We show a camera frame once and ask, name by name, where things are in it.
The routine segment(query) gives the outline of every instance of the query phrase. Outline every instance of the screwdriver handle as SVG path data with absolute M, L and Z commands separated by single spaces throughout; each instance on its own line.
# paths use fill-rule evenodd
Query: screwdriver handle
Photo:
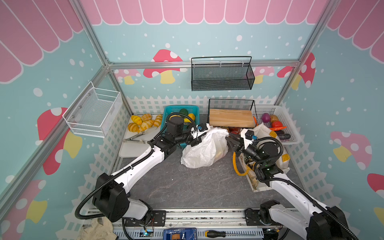
M 205 236 L 209 238 L 225 237 L 225 232 L 219 232 L 215 230 L 209 230 L 205 232 Z

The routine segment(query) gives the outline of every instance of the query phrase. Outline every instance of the metal tongs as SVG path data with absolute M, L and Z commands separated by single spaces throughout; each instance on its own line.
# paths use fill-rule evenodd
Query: metal tongs
M 156 129 L 157 129 L 157 127 L 155 127 L 155 126 L 150 127 L 150 128 L 148 128 L 148 129 L 146 129 L 146 130 L 144 130 L 144 131 L 142 131 L 142 132 L 139 132 L 139 133 L 136 134 L 136 135 L 133 135 L 133 136 L 130 137 L 130 138 L 126 138 L 126 139 L 124 139 L 123 142 L 132 141 L 132 142 L 138 142 L 138 143 L 146 144 L 147 141 L 149 141 L 149 140 L 142 140 L 142 139 L 140 139 L 140 140 L 134 140 L 134 139 L 135 139 L 135 138 L 138 138 L 138 137 L 140 137 L 140 136 L 143 136 L 144 134 L 153 132 L 153 131 L 156 130 Z

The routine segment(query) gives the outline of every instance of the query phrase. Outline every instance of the plastic bag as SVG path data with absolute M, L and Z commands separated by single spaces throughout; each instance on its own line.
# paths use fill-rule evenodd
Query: plastic bag
M 226 129 L 214 127 L 194 147 L 187 145 L 183 150 L 181 164 L 189 168 L 209 167 L 228 152 Z

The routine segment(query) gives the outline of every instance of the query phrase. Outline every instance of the teal plastic basket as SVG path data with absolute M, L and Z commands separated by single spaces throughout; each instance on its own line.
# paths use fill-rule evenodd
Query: teal plastic basket
M 193 106 L 193 105 L 171 105 L 171 106 L 166 106 L 164 108 L 164 113 L 163 113 L 163 120 L 161 121 L 161 126 L 160 129 L 163 129 L 164 125 L 166 124 L 166 119 L 169 114 L 171 113 L 178 113 L 182 108 L 187 109 L 188 114 L 193 113 L 196 117 L 195 119 L 195 124 L 199 125 L 200 124 L 200 109 L 198 106 Z M 183 131 L 187 129 L 188 125 L 184 125 Z M 187 145 L 185 143 L 180 144 L 182 147 L 186 147 Z

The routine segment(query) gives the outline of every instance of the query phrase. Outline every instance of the mushroom decal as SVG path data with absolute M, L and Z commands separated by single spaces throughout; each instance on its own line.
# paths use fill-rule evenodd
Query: mushroom decal
M 153 57 L 151 62 L 181 62 L 183 61 L 176 53 L 166 49 L 159 50 Z M 153 78 L 157 75 L 161 75 L 160 83 L 171 84 L 175 82 L 175 78 L 172 75 L 172 71 L 186 72 L 186 68 L 162 68 L 162 69 L 145 69 L 144 76 L 147 78 Z
M 341 162 L 346 162 L 347 158 L 354 156 L 358 167 L 364 170 L 368 167 L 372 159 L 372 147 L 366 136 L 349 132 L 331 132 L 331 144 L 334 142 L 341 145 L 333 152 Z
M 47 209 L 47 201 L 35 201 L 46 184 L 45 180 L 32 180 L 6 218 L 1 222 L 3 240 L 18 240 L 23 235 L 27 219 L 38 223 Z
M 291 73 L 292 69 L 293 69 L 293 67 L 287 66 L 287 67 L 281 69 L 277 73 L 277 76 L 279 78 L 288 77 L 289 74 Z M 302 66 L 301 70 L 299 71 L 299 74 L 294 79 L 294 81 L 291 85 L 292 89 L 294 89 L 296 91 L 299 89 L 299 83 L 300 83 L 301 79 L 304 80 L 305 86 L 307 88 L 309 88 L 313 83 L 315 71 L 316 71 L 316 59 L 315 59 L 313 53 L 310 53 L 310 55 L 308 56 L 304 65 Z
M 384 198 L 384 176 L 380 174 L 371 173 L 368 174 L 367 182 L 369 186 L 380 197 Z
M 124 79 L 125 85 L 132 85 L 135 83 L 135 81 L 132 79 L 132 76 L 141 76 L 139 71 L 136 69 L 116 69 L 114 73 L 120 83 L 122 83 L 122 80 Z
M 43 112 L 37 119 L 37 129 L 39 133 L 39 140 L 36 144 L 39 145 L 51 132 L 54 126 L 61 119 L 62 113 L 66 108 L 53 108 Z M 69 129 L 65 132 L 64 136 L 57 143 L 51 154 L 43 163 L 45 174 L 54 174 L 60 167 L 63 151 L 66 150 L 71 158 L 75 158 L 80 151 L 83 139 L 74 135 Z
M 373 209 L 375 212 L 377 218 L 380 220 L 380 222 L 384 225 L 384 208 L 381 207 L 375 207 Z
M 263 76 L 273 76 L 275 69 L 273 67 L 254 67 L 253 74 L 255 75 L 255 82 L 253 84 L 260 84 L 263 82 Z

